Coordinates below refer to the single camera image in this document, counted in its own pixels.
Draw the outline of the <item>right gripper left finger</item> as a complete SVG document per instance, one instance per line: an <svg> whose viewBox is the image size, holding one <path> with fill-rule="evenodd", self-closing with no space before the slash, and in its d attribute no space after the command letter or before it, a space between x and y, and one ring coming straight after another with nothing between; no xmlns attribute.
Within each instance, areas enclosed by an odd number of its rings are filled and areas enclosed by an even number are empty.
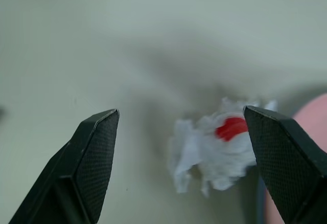
<svg viewBox="0 0 327 224"><path fill-rule="evenodd" d="M110 181L120 113L82 121L48 161L10 223L97 223Z"/></svg>

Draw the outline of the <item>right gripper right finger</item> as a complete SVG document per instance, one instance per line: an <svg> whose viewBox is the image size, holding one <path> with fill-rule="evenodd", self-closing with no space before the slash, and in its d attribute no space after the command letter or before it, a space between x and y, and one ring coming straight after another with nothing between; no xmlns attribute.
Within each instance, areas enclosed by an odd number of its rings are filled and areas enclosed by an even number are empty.
<svg viewBox="0 0 327 224"><path fill-rule="evenodd" d="M244 108L261 177L285 223L326 223L326 153L293 119Z"/></svg>

